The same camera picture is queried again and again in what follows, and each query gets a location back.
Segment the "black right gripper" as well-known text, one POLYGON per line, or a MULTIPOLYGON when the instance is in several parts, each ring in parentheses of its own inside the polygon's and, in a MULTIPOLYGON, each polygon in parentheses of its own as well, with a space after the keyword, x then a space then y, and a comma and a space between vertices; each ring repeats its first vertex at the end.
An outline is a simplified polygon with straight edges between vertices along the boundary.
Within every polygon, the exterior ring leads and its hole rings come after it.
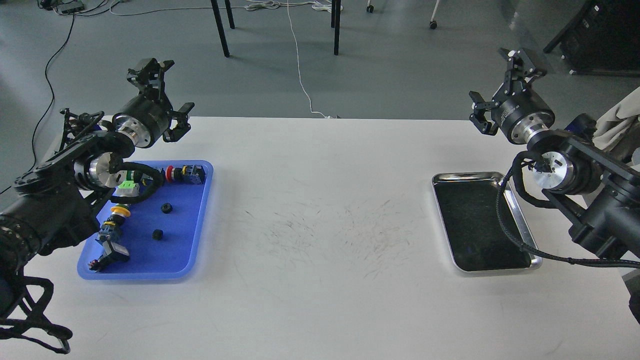
POLYGON ((503 82, 492 101, 484 101, 477 91, 468 92, 472 101, 469 120, 483 135, 495 136, 500 128, 510 143, 523 145, 555 122, 554 112, 531 89, 547 70, 538 65, 536 54, 528 54, 528 48, 499 48, 498 52, 507 61, 503 82), (487 120, 485 114, 490 111, 491 120, 487 120))

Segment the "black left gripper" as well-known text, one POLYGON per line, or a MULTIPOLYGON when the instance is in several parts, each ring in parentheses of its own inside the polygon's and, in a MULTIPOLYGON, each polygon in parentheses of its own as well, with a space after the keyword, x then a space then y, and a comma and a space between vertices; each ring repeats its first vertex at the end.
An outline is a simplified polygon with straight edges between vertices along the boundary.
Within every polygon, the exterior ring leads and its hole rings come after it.
POLYGON ((161 136, 164 142, 178 142, 191 130, 188 121, 194 102, 184 103, 178 111, 167 111, 153 102, 169 100, 164 75, 174 64, 174 60, 158 62, 156 58, 144 58, 127 71, 126 80, 138 89, 139 95, 112 116, 112 123, 115 130, 130 137, 137 148, 150 148, 161 136), (176 125, 171 129, 172 120, 176 120, 176 125))

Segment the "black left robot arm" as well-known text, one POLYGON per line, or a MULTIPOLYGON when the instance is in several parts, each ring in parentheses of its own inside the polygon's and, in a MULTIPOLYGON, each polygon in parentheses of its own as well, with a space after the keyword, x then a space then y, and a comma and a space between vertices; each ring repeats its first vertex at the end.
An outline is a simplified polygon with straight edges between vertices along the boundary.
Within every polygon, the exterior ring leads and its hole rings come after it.
POLYGON ((103 268, 114 258, 115 232, 128 214, 126 205, 144 202, 170 179, 138 162, 127 162, 135 148, 147 149, 158 139, 177 142, 190 131, 194 103, 173 108, 165 92, 165 73, 173 60, 142 59, 126 80, 138 94, 110 121, 102 111, 74 114, 62 109, 61 145, 51 158, 16 178, 16 202, 1 212, 1 338, 25 339, 31 329, 45 331, 60 342, 54 347, 33 342, 58 354, 70 352, 73 332, 52 323, 44 314, 53 283, 26 276, 25 266, 36 255, 77 246, 99 234, 106 256, 92 263, 103 268))

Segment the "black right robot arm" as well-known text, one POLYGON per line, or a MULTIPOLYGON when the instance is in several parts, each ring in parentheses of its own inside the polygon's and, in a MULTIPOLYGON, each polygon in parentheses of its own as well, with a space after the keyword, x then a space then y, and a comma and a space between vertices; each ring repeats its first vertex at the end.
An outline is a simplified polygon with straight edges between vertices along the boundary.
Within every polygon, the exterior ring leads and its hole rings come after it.
POLYGON ((571 223, 569 235, 595 255, 574 259, 533 248, 505 230, 508 239, 523 252, 544 259, 594 268, 639 268, 626 253, 640 250, 639 173, 593 142, 595 121, 585 114, 574 119, 573 130, 552 129, 555 115, 534 91, 532 84, 546 75, 525 48, 499 53, 507 66, 503 82, 491 100, 470 91, 470 121, 484 135, 503 132, 517 153, 500 185, 509 179, 519 196, 537 208, 559 210, 571 223))

